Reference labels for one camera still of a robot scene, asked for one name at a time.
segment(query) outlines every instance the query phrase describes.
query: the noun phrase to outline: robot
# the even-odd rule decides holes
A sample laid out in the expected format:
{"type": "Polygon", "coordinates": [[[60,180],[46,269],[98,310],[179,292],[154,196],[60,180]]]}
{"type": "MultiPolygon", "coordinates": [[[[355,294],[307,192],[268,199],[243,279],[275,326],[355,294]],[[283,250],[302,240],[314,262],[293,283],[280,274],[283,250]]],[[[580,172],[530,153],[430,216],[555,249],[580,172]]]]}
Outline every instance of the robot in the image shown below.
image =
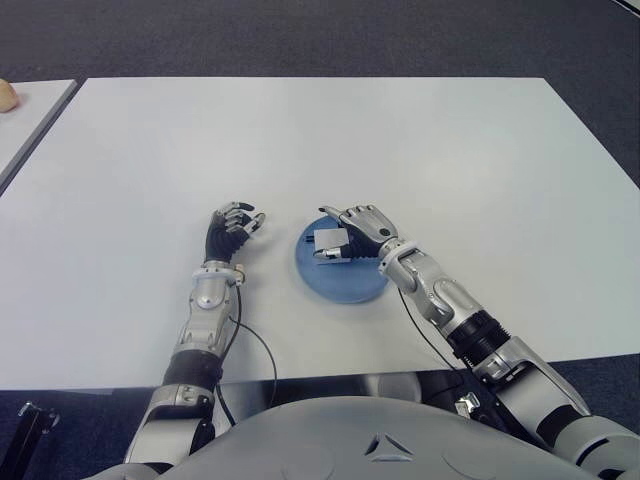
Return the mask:
{"type": "Polygon", "coordinates": [[[216,437],[214,391],[240,325],[245,273],[233,254],[264,223],[253,206],[215,211],[205,260],[193,275],[190,317],[162,386],[122,465],[93,480],[205,479],[618,479],[640,478],[640,437],[591,415],[578,392],[511,336],[462,285],[373,205],[321,207],[349,244],[320,258],[375,257],[495,398],[524,442],[480,422],[382,397],[303,400],[267,409],[216,437]]]}

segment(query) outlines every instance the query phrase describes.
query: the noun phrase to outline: triangular logo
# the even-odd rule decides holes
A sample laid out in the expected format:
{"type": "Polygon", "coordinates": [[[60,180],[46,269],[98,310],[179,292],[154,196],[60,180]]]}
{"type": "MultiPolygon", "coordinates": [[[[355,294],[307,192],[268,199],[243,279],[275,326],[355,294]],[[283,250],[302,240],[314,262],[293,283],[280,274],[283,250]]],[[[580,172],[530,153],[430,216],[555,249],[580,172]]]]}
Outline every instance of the triangular logo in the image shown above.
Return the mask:
{"type": "Polygon", "coordinates": [[[376,433],[364,452],[372,462],[411,462],[413,452],[388,433],[376,433]]]}

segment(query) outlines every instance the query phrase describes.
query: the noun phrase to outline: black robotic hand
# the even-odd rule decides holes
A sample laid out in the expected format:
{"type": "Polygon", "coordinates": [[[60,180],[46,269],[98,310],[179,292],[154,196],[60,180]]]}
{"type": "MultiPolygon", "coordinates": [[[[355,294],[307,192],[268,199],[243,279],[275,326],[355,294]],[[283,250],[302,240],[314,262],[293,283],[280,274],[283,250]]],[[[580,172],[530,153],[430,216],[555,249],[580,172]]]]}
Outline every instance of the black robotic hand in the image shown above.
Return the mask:
{"type": "Polygon", "coordinates": [[[253,218],[245,213],[253,210],[253,205],[248,203],[230,202],[213,212],[204,247],[205,262],[231,261],[231,256],[264,223],[264,213],[253,218]]]}
{"type": "Polygon", "coordinates": [[[324,206],[320,211],[346,228],[349,244],[318,250],[314,253],[318,258],[377,257],[386,242],[398,237],[395,225],[373,205],[358,205],[344,211],[324,206]]]}

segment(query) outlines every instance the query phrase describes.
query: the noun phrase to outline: metal arm segment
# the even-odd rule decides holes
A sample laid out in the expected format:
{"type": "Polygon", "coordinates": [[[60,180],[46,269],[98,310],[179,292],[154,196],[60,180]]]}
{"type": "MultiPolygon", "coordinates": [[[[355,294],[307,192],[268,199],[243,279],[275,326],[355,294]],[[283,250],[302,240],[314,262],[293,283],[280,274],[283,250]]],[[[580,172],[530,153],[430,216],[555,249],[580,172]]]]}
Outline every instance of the metal arm segment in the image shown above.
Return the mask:
{"type": "Polygon", "coordinates": [[[393,238],[378,258],[381,273],[413,300],[456,357],[541,446],[595,475],[610,475],[603,478],[637,472],[640,437],[591,416],[564,378],[520,338],[511,337],[415,243],[393,238]]]}
{"type": "Polygon", "coordinates": [[[182,327],[163,385],[151,397],[125,463],[176,465],[213,439],[213,391],[229,342],[231,290],[241,265],[211,260],[193,274],[190,315],[182,327]]]}

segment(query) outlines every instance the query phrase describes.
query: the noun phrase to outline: fingertip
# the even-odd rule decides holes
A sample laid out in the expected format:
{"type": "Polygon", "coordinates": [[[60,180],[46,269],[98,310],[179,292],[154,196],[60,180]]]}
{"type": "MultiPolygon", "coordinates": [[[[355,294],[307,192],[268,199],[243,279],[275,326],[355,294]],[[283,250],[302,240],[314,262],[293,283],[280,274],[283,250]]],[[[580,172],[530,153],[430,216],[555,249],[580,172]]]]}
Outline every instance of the fingertip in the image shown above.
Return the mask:
{"type": "Polygon", "coordinates": [[[238,208],[241,208],[242,210],[246,210],[247,212],[251,212],[256,209],[256,207],[254,207],[250,203],[244,203],[244,202],[238,202],[238,208]]]}

